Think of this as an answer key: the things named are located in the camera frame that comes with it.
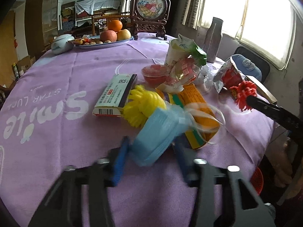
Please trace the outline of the steel water bottle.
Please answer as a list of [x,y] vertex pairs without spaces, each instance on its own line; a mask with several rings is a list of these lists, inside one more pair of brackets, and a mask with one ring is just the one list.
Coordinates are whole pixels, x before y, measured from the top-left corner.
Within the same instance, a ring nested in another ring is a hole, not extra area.
[[213,17],[211,26],[209,27],[202,50],[207,55],[207,62],[214,63],[219,50],[222,39],[222,25],[223,20]]

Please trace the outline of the white ceramic lidded jar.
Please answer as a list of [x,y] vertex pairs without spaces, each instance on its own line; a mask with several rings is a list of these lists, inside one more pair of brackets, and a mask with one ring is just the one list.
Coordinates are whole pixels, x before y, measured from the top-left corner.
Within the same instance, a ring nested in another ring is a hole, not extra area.
[[63,34],[63,35],[58,36],[51,43],[52,53],[55,55],[59,55],[59,54],[70,51],[74,47],[74,44],[72,43],[73,40],[74,40],[74,37],[71,34]]

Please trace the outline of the green white plastic bag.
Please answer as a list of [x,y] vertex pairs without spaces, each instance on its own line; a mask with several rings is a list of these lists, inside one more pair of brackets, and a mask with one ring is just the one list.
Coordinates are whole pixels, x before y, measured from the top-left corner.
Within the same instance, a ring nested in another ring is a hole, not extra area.
[[164,92],[177,94],[185,85],[191,84],[206,65],[206,53],[194,40],[181,34],[170,40],[164,65],[169,68],[169,74],[162,84]]

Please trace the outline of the red apple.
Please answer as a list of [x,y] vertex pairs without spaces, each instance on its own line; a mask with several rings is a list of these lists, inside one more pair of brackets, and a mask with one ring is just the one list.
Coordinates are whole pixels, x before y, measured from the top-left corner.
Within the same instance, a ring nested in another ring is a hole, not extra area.
[[117,41],[117,33],[113,30],[106,30],[103,31],[100,34],[100,41],[105,42],[105,41],[111,41],[111,42],[116,42]]

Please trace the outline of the tan notebook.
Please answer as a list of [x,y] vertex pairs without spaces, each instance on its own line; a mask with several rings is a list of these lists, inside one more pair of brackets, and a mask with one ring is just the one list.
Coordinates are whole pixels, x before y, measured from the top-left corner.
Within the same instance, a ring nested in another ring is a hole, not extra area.
[[264,97],[269,103],[274,105],[277,104],[277,99],[259,80],[250,75],[246,75],[245,80],[253,82],[257,87],[257,93]]

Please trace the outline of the round embroidered table screen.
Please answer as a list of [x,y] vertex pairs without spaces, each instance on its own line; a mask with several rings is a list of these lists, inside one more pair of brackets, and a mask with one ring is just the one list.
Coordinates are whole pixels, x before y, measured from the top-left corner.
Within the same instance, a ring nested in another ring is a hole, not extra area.
[[138,40],[140,32],[154,33],[167,40],[165,25],[169,18],[170,0],[131,0],[131,34]]

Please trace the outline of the red mesh trash basket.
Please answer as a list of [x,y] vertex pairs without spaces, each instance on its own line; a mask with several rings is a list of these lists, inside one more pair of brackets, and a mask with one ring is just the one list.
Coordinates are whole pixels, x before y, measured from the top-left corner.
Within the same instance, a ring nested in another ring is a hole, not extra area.
[[259,167],[257,167],[256,170],[254,171],[250,179],[250,183],[254,187],[257,194],[260,195],[263,190],[264,179],[263,179],[263,174]]

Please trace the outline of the checkered window curtain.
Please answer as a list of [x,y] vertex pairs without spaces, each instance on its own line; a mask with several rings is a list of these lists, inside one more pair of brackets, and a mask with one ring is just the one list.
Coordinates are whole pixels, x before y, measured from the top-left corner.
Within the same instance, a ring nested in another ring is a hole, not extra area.
[[197,29],[204,10],[205,0],[186,0],[181,24],[192,29]]

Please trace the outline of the red snack bag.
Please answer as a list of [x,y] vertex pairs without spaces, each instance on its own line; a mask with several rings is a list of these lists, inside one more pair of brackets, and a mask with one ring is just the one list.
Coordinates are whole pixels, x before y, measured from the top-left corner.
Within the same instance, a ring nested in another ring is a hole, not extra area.
[[213,85],[217,93],[220,93],[223,88],[237,87],[241,82],[243,82],[242,75],[232,57],[221,66],[213,77]]

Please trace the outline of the purple tablecloth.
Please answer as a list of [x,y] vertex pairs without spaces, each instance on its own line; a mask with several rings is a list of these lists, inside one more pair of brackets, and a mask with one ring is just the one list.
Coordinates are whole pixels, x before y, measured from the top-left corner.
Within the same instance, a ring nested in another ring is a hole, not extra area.
[[[120,117],[92,110],[115,74],[136,74],[161,64],[169,42],[142,33],[107,49],[45,53],[22,76],[1,109],[1,198],[27,226],[65,166],[91,165],[137,129]],[[151,167],[128,160],[122,180],[109,190],[116,226],[187,226],[196,191],[182,178],[174,151]]]

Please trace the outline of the orange fruit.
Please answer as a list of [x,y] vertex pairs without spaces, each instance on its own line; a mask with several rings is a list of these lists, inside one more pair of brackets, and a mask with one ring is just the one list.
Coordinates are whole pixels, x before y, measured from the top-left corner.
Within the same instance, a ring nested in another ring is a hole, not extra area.
[[123,24],[118,19],[111,20],[107,25],[108,30],[112,30],[115,32],[119,32],[120,30],[122,30],[122,27]]

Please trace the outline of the white medicine box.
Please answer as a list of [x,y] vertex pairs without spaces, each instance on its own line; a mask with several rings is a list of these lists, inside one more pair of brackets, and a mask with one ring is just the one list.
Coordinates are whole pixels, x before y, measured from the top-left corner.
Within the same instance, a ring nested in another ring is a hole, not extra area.
[[94,116],[121,117],[131,89],[137,83],[136,74],[116,74],[112,77],[94,106]]

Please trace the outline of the black office chair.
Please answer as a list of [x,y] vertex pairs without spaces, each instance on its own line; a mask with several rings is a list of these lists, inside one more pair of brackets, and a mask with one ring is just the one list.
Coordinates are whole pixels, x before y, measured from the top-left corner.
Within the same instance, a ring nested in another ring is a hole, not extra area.
[[260,57],[258,54],[256,54],[254,51],[251,51],[245,47],[238,47],[234,54],[241,54],[244,57],[251,60],[254,64],[256,64],[256,66],[261,70],[262,73],[261,83],[263,84],[270,72],[269,63],[265,59]]

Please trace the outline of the orange striped box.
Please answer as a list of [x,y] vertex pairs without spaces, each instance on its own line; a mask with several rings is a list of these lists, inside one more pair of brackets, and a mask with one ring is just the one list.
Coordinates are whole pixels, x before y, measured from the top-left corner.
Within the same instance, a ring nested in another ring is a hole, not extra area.
[[194,150],[209,144],[219,128],[226,124],[223,113],[207,104],[194,84],[183,86],[183,90],[179,93],[168,92],[167,86],[160,85],[156,88],[156,92],[165,101],[178,105],[192,117],[192,127],[185,132],[185,136]]

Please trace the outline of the clear cup red contents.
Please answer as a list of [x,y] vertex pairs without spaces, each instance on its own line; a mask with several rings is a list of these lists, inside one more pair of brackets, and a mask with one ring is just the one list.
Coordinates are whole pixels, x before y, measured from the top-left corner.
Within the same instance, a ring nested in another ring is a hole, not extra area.
[[170,68],[166,65],[150,65],[141,70],[145,82],[152,88],[163,84],[170,73]]

